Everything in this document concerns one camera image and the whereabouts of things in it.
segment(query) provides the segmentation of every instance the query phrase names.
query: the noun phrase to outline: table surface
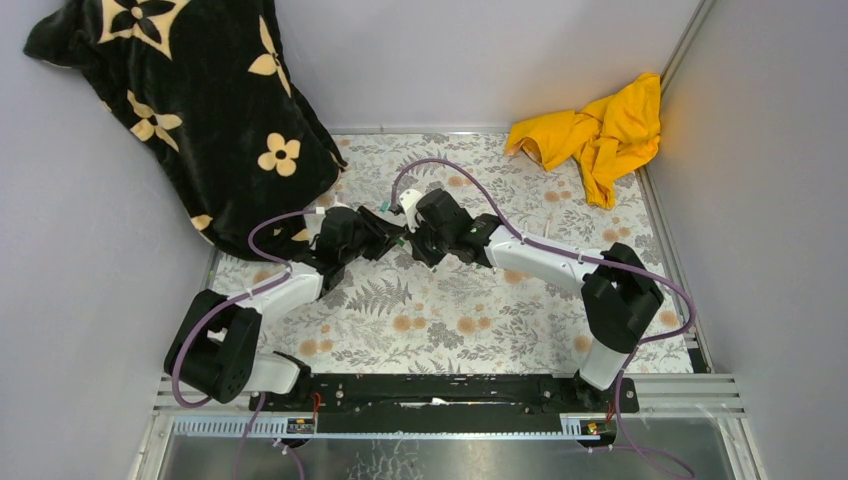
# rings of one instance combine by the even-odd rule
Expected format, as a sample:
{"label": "table surface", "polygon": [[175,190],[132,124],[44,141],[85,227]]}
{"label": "table surface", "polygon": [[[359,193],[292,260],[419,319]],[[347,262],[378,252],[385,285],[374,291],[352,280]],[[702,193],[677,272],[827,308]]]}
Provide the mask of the table surface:
{"label": "table surface", "polygon": [[[404,165],[447,158],[471,171],[519,228],[580,248],[620,241],[648,269],[663,273],[636,174],[616,182],[617,205],[607,211],[586,204],[573,160],[544,172],[524,156],[505,157],[504,134],[335,138],[351,168],[318,205],[340,201],[377,211]],[[418,167],[401,186],[445,188],[472,216],[490,211],[477,189],[448,167]],[[384,217],[399,223],[391,214]],[[309,224],[317,232],[320,219]],[[244,291],[280,268],[223,255],[213,288]],[[679,323],[666,294],[648,334]],[[264,318],[259,341],[260,351],[282,351],[316,372],[337,373],[573,373],[591,342],[578,297],[518,272],[475,268],[451,256],[431,271],[401,248],[379,262],[352,263],[341,285],[318,302],[285,318]],[[682,337],[676,337],[641,347],[629,371],[689,373],[692,365]]]}

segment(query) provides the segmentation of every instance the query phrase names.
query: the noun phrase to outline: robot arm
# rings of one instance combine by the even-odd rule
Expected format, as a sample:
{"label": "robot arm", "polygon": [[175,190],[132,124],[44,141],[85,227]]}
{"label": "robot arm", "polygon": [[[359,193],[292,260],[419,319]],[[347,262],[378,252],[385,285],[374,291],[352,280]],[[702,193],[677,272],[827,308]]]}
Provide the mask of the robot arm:
{"label": "robot arm", "polygon": [[[441,189],[426,195],[408,190],[400,201],[393,212],[406,215],[404,227],[386,222],[363,207],[357,211],[327,210],[314,249],[294,259],[291,278],[215,317],[188,350],[180,380],[221,403],[242,391],[290,393],[298,379],[309,375],[309,368],[284,354],[256,353],[262,316],[285,316],[319,299],[338,285],[347,263],[359,257],[379,260],[403,237],[412,247],[413,258],[430,267],[453,254],[468,264],[517,270],[579,293],[595,342],[576,374],[576,394],[586,405],[603,403],[604,392],[662,304],[663,296],[652,280],[532,247],[513,236],[496,216],[484,214],[472,219]],[[540,237],[535,239],[555,245]],[[633,250],[619,243],[607,251],[582,253],[644,268]],[[263,284],[278,282],[282,275],[285,273]],[[167,373],[173,372],[177,353],[199,319],[225,300],[211,290],[195,297],[166,357]]]}
{"label": "robot arm", "polygon": [[[662,305],[662,293],[652,280],[532,247],[510,233],[496,216],[484,214],[472,219],[444,190],[423,196],[407,190],[401,194],[400,203],[396,213],[402,210],[407,217],[413,257],[428,266],[451,253],[465,263],[517,270],[582,296],[595,337],[577,374],[580,382],[591,387],[584,391],[588,402],[596,391],[610,388]],[[644,268],[633,249],[620,243],[608,251],[581,251],[541,237],[527,237],[586,257]]]}

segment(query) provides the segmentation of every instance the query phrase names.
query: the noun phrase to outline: yellow shirt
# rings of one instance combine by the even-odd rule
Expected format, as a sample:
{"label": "yellow shirt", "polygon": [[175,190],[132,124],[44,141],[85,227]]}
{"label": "yellow shirt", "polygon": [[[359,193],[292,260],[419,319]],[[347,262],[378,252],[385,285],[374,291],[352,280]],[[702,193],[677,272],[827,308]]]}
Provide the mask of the yellow shirt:
{"label": "yellow shirt", "polygon": [[507,155],[523,150],[550,171],[574,157],[589,204],[615,206],[613,182],[656,156],[660,143],[660,77],[643,73],[620,92],[580,113],[551,113],[516,123]]}

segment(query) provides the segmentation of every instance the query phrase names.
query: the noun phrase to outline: black fabric with flower pattern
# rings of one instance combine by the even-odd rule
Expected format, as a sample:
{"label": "black fabric with flower pattern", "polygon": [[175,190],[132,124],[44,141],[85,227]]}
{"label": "black fabric with flower pattern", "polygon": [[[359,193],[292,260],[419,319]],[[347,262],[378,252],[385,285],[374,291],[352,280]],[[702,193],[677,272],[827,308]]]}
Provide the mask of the black fabric with flower pattern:
{"label": "black fabric with flower pattern", "polygon": [[149,0],[147,2],[136,0],[115,0],[115,3],[124,7],[125,12],[121,12],[112,20],[112,33],[131,29],[138,23],[141,31],[156,42],[162,41],[162,35],[159,29],[150,20],[150,17],[163,15],[174,9],[174,4],[164,0]]}
{"label": "black fabric with flower pattern", "polygon": [[[289,80],[276,18],[273,0],[68,0],[24,52],[80,70],[156,154],[194,227],[259,260],[253,227],[302,210],[347,165]],[[291,258],[309,238],[294,218],[256,244]]]}

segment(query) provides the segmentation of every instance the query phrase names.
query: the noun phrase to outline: gray wall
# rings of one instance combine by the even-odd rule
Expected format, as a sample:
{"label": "gray wall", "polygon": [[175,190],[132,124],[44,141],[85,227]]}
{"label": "gray wall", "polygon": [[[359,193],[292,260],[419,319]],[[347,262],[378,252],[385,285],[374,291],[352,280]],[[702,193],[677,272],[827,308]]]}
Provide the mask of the gray wall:
{"label": "gray wall", "polygon": [[697,0],[277,0],[332,129],[505,129],[661,72]]}
{"label": "gray wall", "polygon": [[770,478],[845,478],[848,3],[720,1],[650,165]]}
{"label": "gray wall", "polygon": [[0,7],[0,478],[125,478],[210,248],[75,72],[21,53],[61,2]]}

